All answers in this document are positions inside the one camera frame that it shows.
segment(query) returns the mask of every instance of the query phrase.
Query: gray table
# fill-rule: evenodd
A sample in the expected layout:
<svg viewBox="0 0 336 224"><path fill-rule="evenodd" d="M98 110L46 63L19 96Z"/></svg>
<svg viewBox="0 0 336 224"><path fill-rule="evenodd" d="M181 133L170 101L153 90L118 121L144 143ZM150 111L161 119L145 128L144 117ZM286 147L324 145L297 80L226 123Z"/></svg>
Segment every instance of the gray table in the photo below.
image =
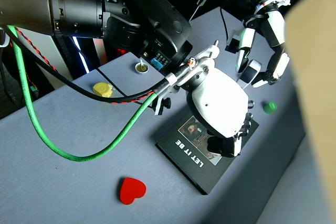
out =
<svg viewBox="0 0 336 224"><path fill-rule="evenodd" d="M228 29L240 22L225 13ZM224 51L224 29L215 9L191 22L189 41L197 53L219 39L217 68L236 78L235 55ZM267 62L272 51L257 35L250 57ZM137 58L125 55L101 69L124 90L136 93L162 76L133 71ZM87 90L104 81L93 71L75 81ZM212 193L197 189L155 147L155 142L186 112L185 92L172 95L172 108L155 117L147 109L129 134L104 157L71 162L49 150L31 126L26 109L0 121L0 223L253 223L300 143L304 130L288 68L281 82L246 92L256 101L260 124ZM264 101L279 109L268 115ZM92 154L111 142L137 104L111 105L62 87L34 103L42 127L60 148ZM124 177L147 185L145 197L125 206L118 198Z"/></svg>

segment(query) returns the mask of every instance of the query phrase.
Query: heart-shaped object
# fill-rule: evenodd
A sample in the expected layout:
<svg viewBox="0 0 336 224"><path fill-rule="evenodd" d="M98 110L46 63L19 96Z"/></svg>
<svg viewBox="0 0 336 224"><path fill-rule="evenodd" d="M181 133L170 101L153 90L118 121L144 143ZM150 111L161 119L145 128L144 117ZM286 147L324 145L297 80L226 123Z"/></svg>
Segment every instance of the heart-shaped object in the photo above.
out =
<svg viewBox="0 0 336 224"><path fill-rule="evenodd" d="M141 198L146 193L146 185L135 178L125 178L120 190L120 200L123 204L129 205L136 198Z"/></svg>

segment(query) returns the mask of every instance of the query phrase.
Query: gray wall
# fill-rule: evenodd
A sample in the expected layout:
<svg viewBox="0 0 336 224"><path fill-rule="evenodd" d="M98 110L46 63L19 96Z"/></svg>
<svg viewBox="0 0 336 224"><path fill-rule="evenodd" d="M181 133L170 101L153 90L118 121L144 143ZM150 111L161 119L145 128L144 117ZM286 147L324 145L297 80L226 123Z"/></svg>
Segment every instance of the gray wall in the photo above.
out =
<svg viewBox="0 0 336 224"><path fill-rule="evenodd" d="M305 137L257 224L332 223L314 155Z"/></svg>

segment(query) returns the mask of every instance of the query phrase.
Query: white light strip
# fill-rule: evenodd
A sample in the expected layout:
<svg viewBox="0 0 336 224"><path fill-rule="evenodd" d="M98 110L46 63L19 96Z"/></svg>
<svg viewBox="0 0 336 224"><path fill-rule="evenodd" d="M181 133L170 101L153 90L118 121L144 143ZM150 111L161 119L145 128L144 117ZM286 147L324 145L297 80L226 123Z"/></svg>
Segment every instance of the white light strip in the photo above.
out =
<svg viewBox="0 0 336 224"><path fill-rule="evenodd" d="M73 38L73 40L74 40L76 46L78 47L78 49L81 50L81 49L80 49L80 46L79 46L79 44L78 44L77 38L76 38L76 37L72 37L72 38ZM84 68L85 68L86 73L89 73L90 71L89 71L88 65L86 65L86 62L85 62L85 60L84 60L83 55L82 55L81 53L79 53L79 56L80 56L80 59L81 59L82 62L83 62L83 65L84 65Z"/></svg>

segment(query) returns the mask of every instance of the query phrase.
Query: green object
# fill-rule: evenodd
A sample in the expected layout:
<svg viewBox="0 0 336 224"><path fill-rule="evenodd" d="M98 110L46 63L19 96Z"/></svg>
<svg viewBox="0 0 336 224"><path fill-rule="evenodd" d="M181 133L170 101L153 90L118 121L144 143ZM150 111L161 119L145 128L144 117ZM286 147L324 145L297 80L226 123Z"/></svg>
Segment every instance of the green object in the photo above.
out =
<svg viewBox="0 0 336 224"><path fill-rule="evenodd" d="M8 27L13 32L13 34L15 34L16 37L17 37L15 28L13 26L8 26ZM34 126L34 128L35 128L35 130L37 132L37 134L42 139L42 141L53 152L57 153L61 157L64 157L64 158L66 158L68 160L71 160L71 161L84 162L84 161L93 160L93 159L96 159L98 157L103 156L104 154L106 154L107 152L109 152L110 150L112 150L123 139L123 137L128 133L128 131L131 129L131 127L133 126L133 124L137 121L137 119L142 114L142 112L157 97L157 95L155 93L152 94L152 95L150 95L145 100L145 102L138 108L138 110L136 111L136 113L128 121L128 123L126 124L126 126L119 133L119 135L107 147L105 147L101 151L99 151L99 152L97 152L95 154L89 155L89 156L85 156L85 157L74 156L74 155L71 155L71 154L69 154L69 153L67 153L67 152L59 149L52 141L50 141L50 139L47 137L47 135L43 131L40 123L38 122L37 116L36 116L35 111L34 111L32 99L30 97L29 85L28 85L28 81L27 81L27 78L26 78L26 70L25 70L25 65L24 65L24 62L23 62L22 52L21 52L21 49L15 43L14 43L14 52L15 52L15 57L16 57L16 61L17 61L17 66L18 66L18 70L19 70L19 75L20 75L21 83L22 83L22 91L23 91L24 98L25 98L26 105L27 105L26 107L27 107L27 110L28 110L28 114L29 114L30 120L31 120L31 122L32 122L32 124L33 124L33 126Z"/></svg>
<svg viewBox="0 0 336 224"><path fill-rule="evenodd" d="M264 111L267 114L271 114L275 112L277 109L278 109L278 105L276 104L276 102L269 102L264 106Z"/></svg>

